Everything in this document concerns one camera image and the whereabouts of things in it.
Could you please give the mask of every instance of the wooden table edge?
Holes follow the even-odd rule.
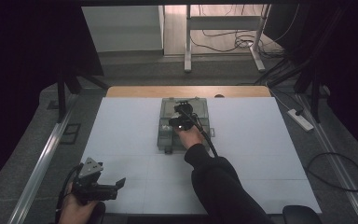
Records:
[[[265,86],[114,86],[106,97],[270,97]]]

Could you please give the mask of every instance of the gray carpet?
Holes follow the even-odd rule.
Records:
[[[272,67],[278,60],[268,60],[266,67]],[[247,56],[196,59],[193,62],[193,71],[188,74],[183,71],[181,59],[150,57],[133,58],[123,63],[108,63],[103,65],[105,77],[103,81],[111,85],[237,85],[252,83],[259,78],[255,65]],[[99,105],[105,91],[98,89],[94,84],[80,79],[85,88],[75,105],[73,116],[69,124],[80,123],[79,135],[73,145],[60,144],[51,161],[46,176],[35,197],[25,223],[49,223],[54,221],[54,211],[58,193],[67,172],[80,161],[84,148],[89,139],[90,130],[98,112]],[[57,100],[55,86],[41,92],[40,106],[27,132],[22,137],[12,157],[0,173],[0,223],[8,221],[21,192],[34,169],[34,165],[57,121],[58,111],[47,110],[50,100]],[[288,97],[278,94],[281,100],[290,106],[296,104]],[[326,132],[340,153],[350,156],[358,163],[358,143],[351,134],[337,120],[325,100],[320,101],[320,116]],[[310,158],[323,152],[315,132],[305,133],[292,119],[286,115],[287,109],[280,105],[282,117],[292,137],[298,156],[306,165]],[[338,183],[337,177],[326,159],[317,161],[312,170],[333,183]],[[356,171],[349,166],[353,176]],[[323,223],[358,223],[358,216],[345,192],[332,189],[324,183],[310,176],[310,183],[323,213]],[[276,223],[283,223],[279,216],[272,218]],[[130,217],[108,216],[104,223],[143,223],[142,220],[131,220]]]

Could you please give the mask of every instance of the white stand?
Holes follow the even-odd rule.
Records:
[[[264,72],[266,68],[260,59],[258,42],[263,34],[266,24],[269,6],[266,6],[261,17],[259,16],[209,16],[191,17],[191,5],[186,6],[186,51],[185,51],[185,72],[191,72],[191,30],[251,30],[256,31],[255,40],[250,47],[250,51],[255,60],[255,65],[259,72]]]

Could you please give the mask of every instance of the black jacket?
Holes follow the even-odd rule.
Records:
[[[185,161],[194,167],[191,174],[193,188],[213,223],[273,223],[243,189],[234,167],[226,158],[212,158],[204,145],[196,144],[185,154]]]

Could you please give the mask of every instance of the metal rail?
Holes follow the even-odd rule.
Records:
[[[77,97],[77,95],[70,95],[67,104],[67,112],[63,117],[62,122],[55,125],[53,132],[51,133],[51,136],[48,139],[48,142],[46,143],[45,148],[43,149],[30,178],[28,179],[24,191],[22,192],[19,201],[17,202],[16,207],[10,216],[10,220],[7,223],[24,222],[32,202],[34,201],[34,196],[39,190],[40,184],[42,183],[48,166],[50,165],[51,159],[53,158],[55,149],[60,143],[60,139],[68,123],[68,120],[71,118]]]
[[[318,138],[319,142],[321,143],[321,146],[325,152],[337,152],[333,145],[331,144],[329,138],[327,137],[326,133],[324,132],[324,128],[320,123],[317,123],[313,116],[311,115],[309,109],[310,105],[308,104],[307,99],[304,95],[297,95],[296,98],[298,101],[304,106],[304,113],[307,116],[307,119],[309,119],[310,123],[315,128],[316,137]],[[336,157],[329,157],[328,158],[331,166],[333,167],[333,170],[335,171],[338,181],[340,184],[347,188],[347,189],[355,189],[356,185],[354,184],[353,179],[351,178],[351,175],[348,173],[347,169],[345,168],[344,164],[342,163],[340,158]],[[347,196],[358,216],[358,192],[346,192]]]

